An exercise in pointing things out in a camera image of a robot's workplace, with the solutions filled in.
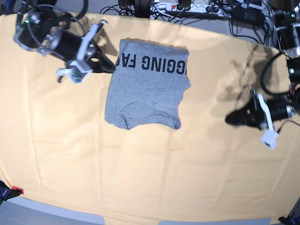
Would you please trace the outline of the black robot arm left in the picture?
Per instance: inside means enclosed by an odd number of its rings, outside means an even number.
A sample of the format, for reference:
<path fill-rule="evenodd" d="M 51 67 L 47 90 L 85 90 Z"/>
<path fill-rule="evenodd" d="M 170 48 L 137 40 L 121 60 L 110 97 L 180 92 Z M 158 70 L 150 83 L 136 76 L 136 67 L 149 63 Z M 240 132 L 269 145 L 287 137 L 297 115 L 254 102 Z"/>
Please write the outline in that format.
<path fill-rule="evenodd" d="M 241 109 L 228 114 L 225 122 L 232 126 L 273 129 L 273 123 L 288 120 L 300 112 L 300 2 L 298 0 L 270 0 L 270 17 L 276 31 L 279 52 L 271 57 L 260 75 L 260 86 L 271 96 L 265 99 L 255 90 Z M 265 77 L 272 64 L 285 56 L 290 85 L 286 92 L 272 92 L 267 88 Z"/>

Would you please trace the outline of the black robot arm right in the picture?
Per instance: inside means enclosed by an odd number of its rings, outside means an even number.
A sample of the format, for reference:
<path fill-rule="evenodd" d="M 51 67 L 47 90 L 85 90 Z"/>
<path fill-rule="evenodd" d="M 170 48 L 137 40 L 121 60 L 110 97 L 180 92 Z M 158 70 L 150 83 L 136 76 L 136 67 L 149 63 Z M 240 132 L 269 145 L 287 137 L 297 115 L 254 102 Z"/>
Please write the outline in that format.
<path fill-rule="evenodd" d="M 26 51 L 50 54 L 68 68 L 78 68 L 78 62 L 94 73 L 113 73 L 114 63 L 94 40 L 106 20 L 85 31 L 80 19 L 87 12 L 88 1 L 77 16 L 55 4 L 54 0 L 24 0 L 17 12 L 14 41 Z"/>

